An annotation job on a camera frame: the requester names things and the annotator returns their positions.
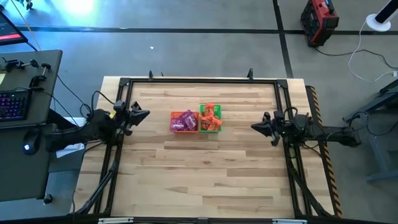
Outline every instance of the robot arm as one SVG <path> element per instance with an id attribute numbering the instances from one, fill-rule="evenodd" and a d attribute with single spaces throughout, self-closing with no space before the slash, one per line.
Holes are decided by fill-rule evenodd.
<path id="1" fill-rule="evenodd" d="M 306 141 L 334 141 L 350 147 L 361 144 L 358 133 L 352 127 L 314 125 L 312 118 L 303 114 L 296 114 L 291 121 L 285 120 L 284 113 L 280 111 L 274 112 L 274 119 L 265 112 L 262 122 L 251 127 L 267 137 L 271 136 L 273 146 L 278 145 L 281 136 L 299 146 Z"/>
<path id="2" fill-rule="evenodd" d="M 112 141 L 118 134 L 130 136 L 131 126 L 137 126 L 150 113 L 150 111 L 141 110 L 137 102 L 134 102 L 129 110 L 124 102 L 117 101 L 113 110 L 112 113 L 102 109 L 94 110 L 87 119 L 87 123 L 82 127 L 44 133 L 47 142 L 46 150 L 55 152 L 71 144 L 93 140 L 102 140 L 106 144 L 113 144 Z"/>

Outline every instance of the orange object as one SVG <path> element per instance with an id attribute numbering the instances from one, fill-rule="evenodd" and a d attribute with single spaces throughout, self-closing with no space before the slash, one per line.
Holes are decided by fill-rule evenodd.
<path id="1" fill-rule="evenodd" d="M 171 115 L 170 115 L 170 122 L 171 122 L 171 120 L 173 120 L 173 119 L 177 119 L 177 118 L 179 118 L 180 117 L 180 115 L 181 114 L 183 114 L 184 112 L 172 112 L 171 113 Z M 193 113 L 193 115 L 195 116 L 195 118 L 196 118 L 196 120 L 197 120 L 197 129 L 195 130 L 195 131 L 172 131 L 171 129 L 170 129 L 170 131 L 171 132 L 173 132 L 173 133 L 198 133 L 199 132 L 199 112 L 192 112 Z"/>
<path id="2" fill-rule="evenodd" d="M 206 103 L 205 110 L 203 111 L 203 116 L 214 115 L 214 104 L 213 103 Z"/>
<path id="3" fill-rule="evenodd" d="M 211 124 L 209 125 L 207 131 L 217 131 L 219 130 L 221 124 L 223 123 L 222 120 L 213 117 L 211 120 Z"/>
<path id="4" fill-rule="evenodd" d="M 213 120 L 212 116 L 202 116 L 199 115 L 199 118 L 201 119 L 201 128 L 207 130 L 209 128 L 209 125 L 211 124 L 211 121 Z"/>

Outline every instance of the keyboard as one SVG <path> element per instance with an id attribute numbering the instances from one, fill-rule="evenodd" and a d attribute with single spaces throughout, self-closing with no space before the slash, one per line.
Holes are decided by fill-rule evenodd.
<path id="1" fill-rule="evenodd" d="M 25 120 L 32 90 L 0 91 L 0 122 Z"/>

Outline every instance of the table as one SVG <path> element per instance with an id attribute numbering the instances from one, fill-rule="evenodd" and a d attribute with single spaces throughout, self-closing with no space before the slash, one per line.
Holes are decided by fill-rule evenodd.
<path id="1" fill-rule="evenodd" d="M 104 77 L 101 92 L 110 100 L 116 99 L 119 79 Z M 303 80 L 287 82 L 292 105 L 299 113 L 310 113 Z M 265 111 L 276 110 L 273 86 L 135 83 L 131 97 L 150 115 L 124 138 L 112 216 L 294 217 L 283 147 L 272 147 L 270 138 L 250 128 Z M 221 104 L 222 132 L 169 131 L 171 111 L 198 111 L 206 102 Z M 97 107 L 112 110 L 102 97 Z M 97 147 L 85 155 L 75 192 L 77 208 L 98 185 L 104 149 Z M 334 213 L 322 159 L 303 149 L 302 160 L 308 188 L 325 210 Z M 300 191 L 298 196 L 303 208 Z"/>
<path id="2" fill-rule="evenodd" d="M 32 59 L 39 64 L 49 63 L 52 69 L 47 72 L 47 79 L 40 86 L 52 95 L 61 56 L 61 50 L 0 54 L 0 66 L 4 66 L 1 57 L 6 60 L 18 59 L 25 63 L 29 63 L 29 60 Z M 42 67 L 28 66 L 25 70 L 14 69 L 5 74 L 4 80 L 0 83 L 0 90 L 12 90 L 17 87 L 28 88 L 31 78 L 41 75 L 42 72 Z M 0 182 L 5 183 L 0 191 L 0 201 L 44 197 L 50 161 L 50 154 L 45 150 L 45 141 L 41 140 L 40 149 L 35 155 L 27 156 L 22 152 L 22 140 L 25 133 L 31 128 L 30 126 L 46 123 L 50 104 L 50 96 L 40 92 L 33 93 L 26 120 L 0 122 L 0 142 L 2 144 Z M 18 128 L 6 128 L 8 126 L 18 126 Z"/>

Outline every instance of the snack bag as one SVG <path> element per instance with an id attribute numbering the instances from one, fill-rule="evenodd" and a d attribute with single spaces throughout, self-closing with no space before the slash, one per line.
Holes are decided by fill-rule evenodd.
<path id="1" fill-rule="evenodd" d="M 221 124 L 223 123 L 222 120 L 213 117 L 211 120 L 211 124 L 208 127 L 208 131 L 217 131 L 220 129 Z"/>
<path id="2" fill-rule="evenodd" d="M 203 116 L 213 116 L 214 115 L 214 104 L 213 103 L 206 103 L 205 110 L 203 111 Z"/>
<path id="3" fill-rule="evenodd" d="M 204 117 L 202 115 L 199 115 L 199 118 L 201 120 L 201 128 L 207 130 L 209 128 L 209 125 L 211 124 L 212 117 L 211 116 Z"/>
<path id="4" fill-rule="evenodd" d="M 196 127 L 197 127 L 197 119 L 195 118 L 195 116 L 193 115 L 193 113 L 191 113 L 190 116 L 188 116 L 187 118 L 185 118 L 185 126 L 188 127 L 189 131 L 195 131 Z"/>
<path id="5" fill-rule="evenodd" d="M 193 112 L 192 112 L 192 111 L 187 110 L 186 112 L 182 113 L 178 118 L 179 118 L 181 121 L 185 121 L 185 119 L 186 119 L 187 117 L 189 117 L 189 116 L 195 117 L 195 116 L 193 115 Z"/>
<path id="6" fill-rule="evenodd" d="M 184 123 L 180 119 L 172 119 L 170 122 L 171 131 L 183 131 Z"/>

